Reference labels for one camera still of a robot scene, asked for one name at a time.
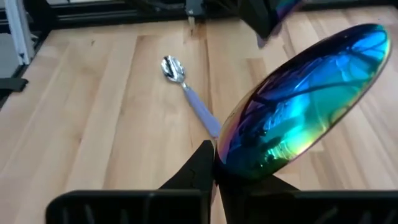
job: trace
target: spoon bowl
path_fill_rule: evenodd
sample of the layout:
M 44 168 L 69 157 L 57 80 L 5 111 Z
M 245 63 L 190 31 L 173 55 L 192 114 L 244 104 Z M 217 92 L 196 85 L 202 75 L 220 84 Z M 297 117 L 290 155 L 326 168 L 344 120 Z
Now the spoon bowl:
M 185 80 L 185 69 L 181 62 L 175 57 L 165 56 L 161 63 L 163 75 L 171 82 L 183 83 Z
M 321 40 L 272 72 L 235 107 L 217 145 L 228 175 L 260 181 L 311 148 L 359 101 L 390 52 L 383 26 Z

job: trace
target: wooden table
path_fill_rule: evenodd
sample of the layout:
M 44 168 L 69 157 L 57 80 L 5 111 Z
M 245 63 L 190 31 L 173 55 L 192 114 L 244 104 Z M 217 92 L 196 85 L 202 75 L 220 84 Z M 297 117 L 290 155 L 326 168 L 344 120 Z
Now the wooden table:
M 0 223 L 39 224 L 73 189 L 156 189 L 209 135 L 160 71 L 179 58 L 187 83 L 223 122 L 268 73 L 354 24 L 398 25 L 393 8 L 296 13 L 264 50 L 237 20 L 190 35 L 186 21 L 53 31 L 0 112 Z M 398 42 L 398 32 L 393 32 Z M 398 187 L 398 58 L 321 142 L 276 176 L 307 189 Z M 224 223 L 220 198 L 213 223 Z

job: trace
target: spoon handle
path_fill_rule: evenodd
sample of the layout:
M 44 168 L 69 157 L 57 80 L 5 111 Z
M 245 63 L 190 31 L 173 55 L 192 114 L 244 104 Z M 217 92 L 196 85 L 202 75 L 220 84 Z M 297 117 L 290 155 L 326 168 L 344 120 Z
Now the spoon handle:
M 183 87 L 185 96 L 188 98 L 191 106 L 202 121 L 211 137 L 218 138 L 221 131 L 221 125 L 218 120 L 210 113 L 206 105 L 201 101 L 199 96 L 189 87 Z

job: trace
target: iridescent spoon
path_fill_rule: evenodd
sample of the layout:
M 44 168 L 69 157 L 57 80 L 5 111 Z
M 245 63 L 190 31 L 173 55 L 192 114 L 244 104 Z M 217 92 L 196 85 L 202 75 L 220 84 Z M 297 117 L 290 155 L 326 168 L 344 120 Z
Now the iridescent spoon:
M 383 26 L 354 26 L 272 72 L 223 125 L 216 154 L 221 170 L 255 182 L 298 158 L 369 90 L 390 44 Z

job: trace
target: metal spoon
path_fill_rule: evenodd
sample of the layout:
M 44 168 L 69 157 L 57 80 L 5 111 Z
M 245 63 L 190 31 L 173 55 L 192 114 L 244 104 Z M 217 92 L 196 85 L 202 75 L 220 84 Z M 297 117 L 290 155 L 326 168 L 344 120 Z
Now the metal spoon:
M 201 101 L 199 96 L 184 83 L 185 69 L 181 63 L 172 56 L 165 56 L 162 61 L 163 74 L 171 81 L 181 84 L 185 96 L 195 110 L 198 117 L 201 119 L 203 125 L 214 138 L 218 138 L 221 130 L 221 125 L 218 120 L 210 113 L 206 105 Z

